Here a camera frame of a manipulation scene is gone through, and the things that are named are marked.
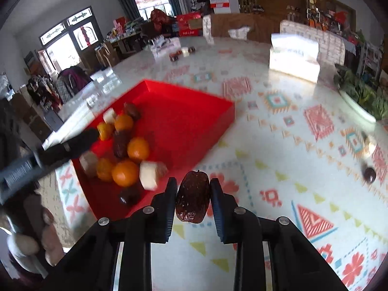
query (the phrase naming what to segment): clothing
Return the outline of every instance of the clothing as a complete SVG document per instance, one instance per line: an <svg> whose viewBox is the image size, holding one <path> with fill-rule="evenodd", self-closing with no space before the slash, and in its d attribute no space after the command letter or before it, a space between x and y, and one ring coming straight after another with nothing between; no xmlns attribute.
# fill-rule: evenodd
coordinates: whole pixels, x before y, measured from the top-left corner
<svg viewBox="0 0 388 291"><path fill-rule="evenodd" d="M155 25L155 30L159 33L162 34L162 29L166 29L164 26L171 26L172 25L172 20L170 19L169 16L165 12L159 9L154 9L151 12L151 21Z"/></svg>
<svg viewBox="0 0 388 291"><path fill-rule="evenodd" d="M57 81L55 81L55 86L58 90L62 104L66 104L75 96L73 89L69 86L68 83L69 77L64 75L59 76Z"/></svg>
<svg viewBox="0 0 388 291"><path fill-rule="evenodd" d="M64 69L55 82L62 103L70 101L79 91L93 80L78 66Z"/></svg>

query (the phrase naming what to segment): dried date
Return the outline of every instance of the dried date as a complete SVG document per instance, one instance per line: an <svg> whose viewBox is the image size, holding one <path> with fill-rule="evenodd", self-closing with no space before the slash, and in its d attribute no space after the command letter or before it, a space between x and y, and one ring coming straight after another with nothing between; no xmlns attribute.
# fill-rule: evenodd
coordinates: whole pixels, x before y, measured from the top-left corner
<svg viewBox="0 0 388 291"><path fill-rule="evenodd" d="M179 220L201 223L210 202L209 178L204 172L190 171L180 184L175 201L175 213Z"/></svg>

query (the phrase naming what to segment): table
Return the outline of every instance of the table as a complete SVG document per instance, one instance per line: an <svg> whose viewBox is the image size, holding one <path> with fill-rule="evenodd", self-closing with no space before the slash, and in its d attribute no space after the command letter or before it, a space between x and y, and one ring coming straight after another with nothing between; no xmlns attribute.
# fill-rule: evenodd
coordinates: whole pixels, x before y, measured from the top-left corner
<svg viewBox="0 0 388 291"><path fill-rule="evenodd" d="M196 53L171 63L142 51L101 77L98 100L84 103L46 147L80 132L116 97L143 78L226 96L236 120L194 168L218 177L223 190L260 217L287 216L326 259L349 290L361 291L388 249L387 133L360 119L322 69L318 85L268 70L269 45L229 38L181 38ZM361 132L378 147L366 164L377 179L362 178ZM73 235L95 221L71 163L56 176ZM268 252L265 254L269 268ZM220 243L209 208L201 224L175 218L170 241L152 245L155 290L232 290L233 246ZM267 270L267 284L270 272Z"/></svg>
<svg viewBox="0 0 388 291"><path fill-rule="evenodd" d="M142 41L136 42L141 39L141 32L130 34L126 37L120 38L112 42L114 48L118 47L122 54L130 53L131 51L139 52L142 49Z"/></svg>

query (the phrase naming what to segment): red box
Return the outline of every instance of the red box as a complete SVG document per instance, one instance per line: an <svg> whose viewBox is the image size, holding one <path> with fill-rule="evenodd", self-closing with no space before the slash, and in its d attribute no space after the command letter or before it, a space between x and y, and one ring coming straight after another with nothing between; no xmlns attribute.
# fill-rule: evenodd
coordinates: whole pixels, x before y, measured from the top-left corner
<svg viewBox="0 0 388 291"><path fill-rule="evenodd" d="M123 34L125 32L125 24L128 22L126 17L120 17L113 21L115 29L120 33Z"/></svg>
<svg viewBox="0 0 388 291"><path fill-rule="evenodd" d="M199 36L199 29L180 29L179 37L184 36Z"/></svg>
<svg viewBox="0 0 388 291"><path fill-rule="evenodd" d="M146 192L143 199L129 209L118 198L121 187L98 178L87 178L79 160L73 160L80 185L97 219L128 217L150 204L156 193L163 192L169 177L175 177L180 183L234 121L233 102L161 82L144 80L109 108L121 113L126 102L133 102L142 114L135 123L133 136L147 139L151 148L148 160L165 163L169 172L160 181L156 192ZM96 117L89 127L97 127L103 121L102 115ZM91 150L98 157L113 159L112 143L112 139L98 141Z"/></svg>

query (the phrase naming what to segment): door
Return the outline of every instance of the door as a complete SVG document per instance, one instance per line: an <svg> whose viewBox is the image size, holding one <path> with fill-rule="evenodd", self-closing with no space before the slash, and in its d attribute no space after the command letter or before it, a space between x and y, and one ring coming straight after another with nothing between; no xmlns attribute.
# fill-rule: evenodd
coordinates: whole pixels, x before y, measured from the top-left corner
<svg viewBox="0 0 388 291"><path fill-rule="evenodd" d="M80 56L74 47L69 34L64 35L59 40L47 48L47 53L56 71L78 65L81 62Z"/></svg>

